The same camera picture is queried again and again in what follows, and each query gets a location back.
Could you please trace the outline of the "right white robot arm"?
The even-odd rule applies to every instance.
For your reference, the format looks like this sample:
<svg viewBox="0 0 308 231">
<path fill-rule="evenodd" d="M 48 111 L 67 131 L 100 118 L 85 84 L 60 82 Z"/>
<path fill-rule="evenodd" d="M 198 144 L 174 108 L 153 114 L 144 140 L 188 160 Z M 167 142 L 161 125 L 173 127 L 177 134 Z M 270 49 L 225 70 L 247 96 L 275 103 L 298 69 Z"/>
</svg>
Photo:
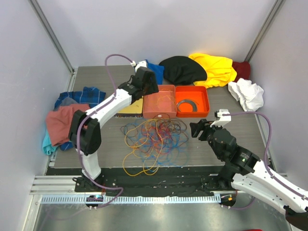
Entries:
<svg viewBox="0 0 308 231">
<path fill-rule="evenodd" d="M 213 121 L 190 123 L 193 138 L 206 141 L 224 163 L 217 176 L 204 182 L 209 190 L 235 190 L 250 194 L 284 214 L 294 227 L 308 229 L 308 193 L 265 165 L 257 155 L 237 144 L 236 138 Z"/>
</svg>

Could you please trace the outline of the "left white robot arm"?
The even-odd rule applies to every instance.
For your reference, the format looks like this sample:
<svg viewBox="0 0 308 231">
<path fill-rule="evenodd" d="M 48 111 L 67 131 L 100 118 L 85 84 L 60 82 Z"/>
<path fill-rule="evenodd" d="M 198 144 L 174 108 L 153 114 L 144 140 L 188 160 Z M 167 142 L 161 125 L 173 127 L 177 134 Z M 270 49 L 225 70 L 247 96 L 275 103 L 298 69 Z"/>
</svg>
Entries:
<svg viewBox="0 0 308 231">
<path fill-rule="evenodd" d="M 119 85 L 102 103 L 85 112 L 77 110 L 74 113 L 68 137 L 77 150 L 82 174 L 87 177 L 86 187 L 90 191 L 97 192 L 103 185 L 102 179 L 99 178 L 101 168 L 97 154 L 102 143 L 103 125 L 143 96 L 158 92 L 155 73 L 147 67 L 140 67 L 128 82 Z"/>
</svg>

